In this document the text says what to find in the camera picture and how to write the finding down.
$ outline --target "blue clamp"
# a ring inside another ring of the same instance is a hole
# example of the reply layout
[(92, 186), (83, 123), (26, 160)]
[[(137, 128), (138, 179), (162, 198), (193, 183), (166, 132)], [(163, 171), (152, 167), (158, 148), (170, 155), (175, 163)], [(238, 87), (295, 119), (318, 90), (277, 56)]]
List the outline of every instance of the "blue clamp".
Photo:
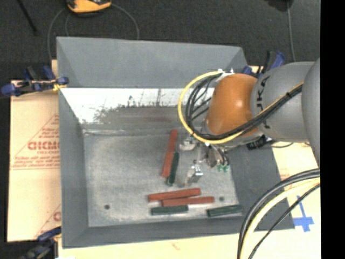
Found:
[(20, 96), (31, 92), (40, 92), (58, 88), (67, 85), (70, 81), (67, 77), (56, 78), (53, 71), (47, 65), (43, 66), (43, 73), (47, 80), (42, 81), (31, 66), (27, 67), (24, 72), (24, 80), (15, 84), (6, 84), (1, 87), (1, 93), (4, 96)]
[(53, 249), (57, 249), (57, 242), (53, 239), (54, 236), (61, 234), (61, 227), (53, 228), (40, 236), (38, 236), (37, 246), (30, 249), (28, 252), (20, 256), (18, 259), (42, 259)]
[(45, 233), (39, 235), (37, 237), (38, 242), (45, 242), (49, 240), (50, 238), (53, 238), (56, 235), (61, 234), (61, 227), (55, 227), (51, 230), (46, 231)]

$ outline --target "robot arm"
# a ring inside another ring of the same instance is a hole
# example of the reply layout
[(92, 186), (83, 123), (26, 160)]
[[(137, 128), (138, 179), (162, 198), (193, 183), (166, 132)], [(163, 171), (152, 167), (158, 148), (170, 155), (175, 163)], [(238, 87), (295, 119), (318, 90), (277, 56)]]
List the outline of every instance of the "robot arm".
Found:
[[(218, 83), (209, 99), (202, 129), (194, 125), (193, 104), (202, 87)], [(269, 69), (258, 78), (222, 71), (199, 76), (201, 83), (190, 95), (185, 119), (183, 91), (179, 101), (182, 124), (197, 140), (231, 148), (258, 140), (263, 135), (276, 141), (310, 142), (320, 166), (320, 60), (300, 62)]]

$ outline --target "scratch mark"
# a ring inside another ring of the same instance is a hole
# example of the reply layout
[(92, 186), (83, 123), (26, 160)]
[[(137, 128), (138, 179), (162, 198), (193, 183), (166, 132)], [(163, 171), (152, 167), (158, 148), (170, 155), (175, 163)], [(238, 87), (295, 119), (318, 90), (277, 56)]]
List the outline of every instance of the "scratch mark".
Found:
[(157, 95), (157, 100), (156, 100), (156, 106), (160, 105), (161, 102), (161, 95), (162, 95), (162, 90), (158, 89), (158, 95)]
[(176, 250), (181, 250), (181, 248), (179, 248), (176, 243), (171, 243), (171, 245), (176, 249)]

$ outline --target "wire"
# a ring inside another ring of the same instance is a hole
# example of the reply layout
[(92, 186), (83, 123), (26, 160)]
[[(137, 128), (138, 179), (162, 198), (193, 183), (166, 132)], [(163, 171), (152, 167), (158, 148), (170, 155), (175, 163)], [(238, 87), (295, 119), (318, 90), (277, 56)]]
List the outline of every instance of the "wire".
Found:
[(281, 217), (273, 224), (273, 226), (267, 231), (267, 233), (265, 234), (265, 236), (263, 238), (261, 238), (261, 240), (256, 244), (256, 246), (254, 247), (254, 249), (252, 250), (252, 252), (250, 253), (250, 256), (248, 257), (248, 259), (252, 259), (255, 252), (258, 250), (258, 248), (260, 247), (260, 245), (262, 244), (262, 242), (269, 236), (269, 234), (273, 231), (273, 229), (280, 224), (280, 222), (285, 219), (285, 217), (291, 213), (291, 211), (304, 199), (306, 198), (309, 194), (311, 194), (313, 191), (315, 191), (316, 189), (320, 188), (320, 184), (315, 185), (314, 187), (312, 187), (311, 189), (309, 189), (308, 191), (306, 191), (301, 197), (299, 197), (282, 215)]
[(51, 53), (51, 47), (50, 47), (50, 34), (53, 28), (53, 25), (56, 21), (56, 19), (65, 11), (66, 8), (61, 9), (53, 18), (52, 22), (49, 25), (49, 29), (48, 29), (48, 34), (47, 34), (47, 50), (48, 50), (48, 56), (49, 56), (49, 62), (52, 62), (52, 53)]
[(65, 34), (68, 37), (70, 36), (70, 33), (68, 32), (67, 24), (68, 24), (68, 21), (70, 20), (70, 17), (71, 17), (71, 13), (69, 12), (65, 20)]
[(277, 191), (282, 190), (284, 187), (289, 186), (291, 184), (306, 180), (306, 179), (314, 179), (320, 177), (320, 169), (310, 169), (295, 175), (292, 175), (285, 180), (281, 181), (280, 183), (273, 186), (271, 189), (269, 189), (264, 195), (262, 195), (250, 208), (249, 212), (247, 213), (243, 223), (242, 227), (239, 232), (239, 239), (238, 239), (238, 248), (237, 248), (237, 257), (239, 258), (239, 254), (242, 250), (242, 242), (244, 235), (247, 231), (248, 226), (250, 225), (253, 216), (257, 213), (258, 209), (267, 201), (267, 199)]
[(272, 148), (279, 148), (279, 149), (282, 149), (282, 148), (287, 148), (289, 146), (292, 146), (294, 144), (294, 142), (291, 142), (290, 144), (287, 144), (287, 145), (284, 145), (284, 146), (271, 146)]
[(256, 214), (255, 218), (252, 220), (252, 222), (250, 223), (248, 230), (246, 232), (246, 234), (243, 237), (243, 244), (242, 244), (242, 248), (241, 248), (241, 253), (240, 253), (240, 257), (239, 259), (243, 259), (246, 258), (245, 257), (245, 251), (246, 251), (246, 245), (248, 242), (248, 238), (249, 236), (254, 232), (256, 226), (258, 225), (258, 223), (261, 221), (261, 219), (265, 216), (265, 214), (272, 209), (273, 206), (275, 206), (278, 202), (282, 201), (283, 199), (285, 199), (286, 197), (288, 197), (291, 194), (294, 194), (298, 191), (301, 191), (302, 189), (308, 188), (311, 185), (315, 186), (317, 184), (320, 183), (320, 178), (317, 179), (312, 179), (308, 182), (305, 182), (303, 184), (294, 186), (288, 190), (285, 190), (284, 192), (282, 192), (281, 194), (277, 195), (276, 197), (274, 197), (271, 201), (269, 201), (267, 204), (265, 204), (265, 206), (258, 211), (258, 213)]
[[(247, 123), (220, 135), (208, 135), (208, 134), (202, 134), (198, 130), (196, 130), (192, 124), (188, 121), (186, 122), (183, 114), (182, 114), (182, 101), (183, 98), (188, 91), (188, 89), (196, 82), (208, 78), (208, 77), (216, 77), (220, 76), (223, 72), (222, 71), (212, 71), (208, 72), (206, 74), (202, 74), (195, 79), (193, 79), (183, 90), (180, 95), (180, 98), (178, 100), (177, 104), (177, 111), (178, 111), (178, 117), (184, 126), (184, 128), (197, 140), (209, 143), (209, 144), (223, 144), (225, 142), (231, 141), (232, 139), (240, 136), (241, 134), (245, 134), (248, 131), (251, 131), (255, 127), (257, 127), (259, 124), (261, 124), (264, 120), (266, 120), (269, 116), (271, 116), (277, 109), (279, 109), (284, 103), (286, 103), (288, 100), (293, 98), (295, 95), (300, 93), (302, 91), (303, 83), (298, 84), (294, 88), (292, 88), (290, 91), (288, 91), (285, 95), (283, 95), (281, 98), (270, 104), (268, 107), (266, 107), (264, 110), (262, 110), (259, 114), (257, 114), (252, 120), (248, 121)], [(188, 99), (187, 106), (186, 106), (186, 113), (188, 112), (189, 102), (192, 97), (195, 97), (197, 94), (196, 87), (191, 96)]]
[(130, 13), (128, 11), (126, 11), (124, 8), (122, 8), (116, 4), (112, 4), (112, 6), (119, 9), (120, 11), (124, 12), (133, 21), (133, 23), (135, 25), (135, 29), (136, 29), (136, 39), (139, 40), (140, 39), (140, 30), (139, 30), (139, 26), (138, 26), (136, 20), (134, 19), (134, 17), (132, 15), (130, 15)]
[(292, 28), (291, 28), (291, 14), (290, 14), (290, 7), (289, 7), (289, 1), (287, 3), (287, 20), (288, 20), (288, 28), (289, 28), (289, 38), (290, 38), (290, 48), (292, 53), (292, 59), (295, 62), (296, 56), (295, 56), (295, 49), (293, 46), (293, 38), (292, 38)]

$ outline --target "black cable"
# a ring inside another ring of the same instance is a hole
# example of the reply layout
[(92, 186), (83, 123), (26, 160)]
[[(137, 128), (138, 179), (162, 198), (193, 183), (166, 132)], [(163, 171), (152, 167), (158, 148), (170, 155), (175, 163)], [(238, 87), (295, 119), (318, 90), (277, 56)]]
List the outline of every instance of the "black cable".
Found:
[(261, 238), (261, 240), (256, 244), (256, 246), (253, 248), (253, 251), (250, 253), (250, 256), (248, 259), (252, 259), (262, 242), (269, 236), (269, 234), (273, 231), (273, 229), (280, 224), (280, 222), (304, 199), (306, 198), (309, 194), (311, 194), (313, 191), (316, 189), (320, 188), (320, 184), (312, 187), (308, 191), (306, 191), (302, 196), (300, 196), (283, 214), (282, 216), (273, 224), (273, 226), (267, 231), (265, 236)]
[(222, 152), (222, 150), (220, 148), (217, 148), (217, 152), (220, 154), (220, 156), (222, 157), (222, 164), (225, 164), (225, 155)]
[(290, 176), (287, 179), (281, 181), (280, 183), (273, 186), (271, 189), (269, 189), (264, 195), (262, 195), (250, 208), (249, 212), (247, 213), (246, 217), (244, 218), (242, 227), (240, 229), (239, 233), (239, 239), (238, 239), (238, 248), (237, 248), (237, 258), (240, 258), (242, 245), (243, 245), (243, 238), (247, 232), (247, 229), (253, 219), (253, 217), (258, 212), (258, 209), (268, 200), (268, 197), (270, 197), (272, 194), (274, 194), (277, 191), (282, 190), (284, 187), (289, 186), (291, 184), (308, 180), (308, 179), (314, 179), (320, 177), (320, 169), (311, 169), (307, 170), (301, 173), (298, 173), (296, 175)]
[(290, 144), (287, 144), (287, 145), (284, 145), (284, 146), (271, 146), (272, 148), (279, 148), (279, 149), (282, 149), (282, 148), (287, 148), (287, 147), (289, 147), (289, 146), (291, 146), (291, 145), (293, 145), (294, 144), (294, 142), (291, 142)]
[(136, 30), (136, 39), (139, 40), (140, 39), (140, 30), (139, 30), (139, 26), (138, 26), (136, 20), (134, 19), (134, 17), (132, 15), (130, 15), (130, 13), (128, 11), (126, 11), (124, 8), (122, 8), (116, 4), (112, 4), (112, 6), (114, 6), (115, 8), (117, 8), (120, 11), (122, 11), (123, 13), (125, 13), (130, 18), (130, 20), (132, 20), (132, 22), (135, 26), (135, 30)]
[(33, 23), (29, 13), (26, 10), (26, 7), (25, 7), (23, 1), (22, 0), (17, 0), (17, 2), (19, 4), (19, 6), (20, 6), (20, 8), (21, 8), (21, 10), (22, 10), (22, 12), (23, 12), (27, 22), (29, 22), (29, 25), (30, 25), (30, 27), (32, 29), (32, 32), (33, 32), (33, 35), (34, 36), (40, 36), (40, 32), (38, 31), (38, 29), (36, 28), (35, 24)]
[(188, 124), (188, 126), (199, 136), (207, 139), (207, 140), (219, 140), (219, 139), (224, 139), (226, 137), (232, 136), (236, 133), (242, 132), (243, 134), (253, 130), (254, 128), (256, 128), (257, 126), (259, 126), (262, 122), (264, 122), (267, 118), (269, 118), (274, 112), (276, 112), (283, 104), (285, 104), (287, 101), (289, 101), (290, 99), (292, 99), (294, 96), (296, 96), (297, 94), (299, 94), (302, 91), (302, 87), (303, 85), (301, 84), (300, 86), (296, 87), (295, 89), (293, 89), (290, 92), (287, 92), (284, 96), (282, 96), (279, 100), (277, 100), (275, 102), (274, 105), (272, 105), (268, 110), (266, 110), (264, 113), (259, 114), (258, 116), (254, 117), (253, 119), (251, 119), (250, 121), (248, 121), (247, 123), (220, 135), (209, 135), (209, 134), (202, 134), (200, 131), (198, 131), (197, 129), (195, 129), (193, 123), (192, 123), (192, 117), (191, 117), (191, 113), (190, 110), (192, 109), (192, 101), (195, 99), (196, 95), (198, 94), (198, 91), (200, 91), (200, 89), (209, 81), (209, 78), (207, 78), (206, 80), (203, 80), (199, 83), (199, 85), (197, 85), (192, 94), (190, 95), (188, 102), (186, 104), (186, 109), (185, 109), (185, 116), (186, 116), (186, 122)]
[(293, 47), (293, 38), (292, 38), (292, 28), (291, 28), (291, 14), (290, 14), (290, 7), (289, 7), (289, 0), (286, 2), (287, 3), (287, 21), (288, 21), (288, 29), (289, 29), (289, 39), (290, 39), (290, 48), (291, 48), (291, 53), (292, 53), (292, 59), (295, 62), (296, 61), (296, 56), (295, 56), (295, 49)]
[(208, 98), (206, 100), (204, 100), (200, 105), (198, 105), (196, 108), (194, 108), (193, 113), (195, 113), (199, 108), (201, 108), (202, 106), (204, 106), (205, 104), (207, 104), (212, 98)]
[(53, 29), (53, 25), (56, 21), (56, 19), (65, 11), (66, 8), (63, 8), (61, 9), (53, 18), (52, 22), (50, 23), (49, 25), (49, 29), (48, 29), (48, 34), (47, 34), (47, 50), (48, 50), (48, 57), (49, 57), (49, 61), (50, 61), (50, 64), (52, 62), (52, 52), (51, 52), (51, 48), (50, 48), (50, 34), (51, 34), (51, 31)]
[(200, 115), (202, 115), (203, 113), (205, 113), (207, 110), (209, 110), (209, 108), (205, 108), (204, 110), (200, 111), (197, 115), (193, 116), (192, 121), (194, 121), (196, 118), (198, 118)]

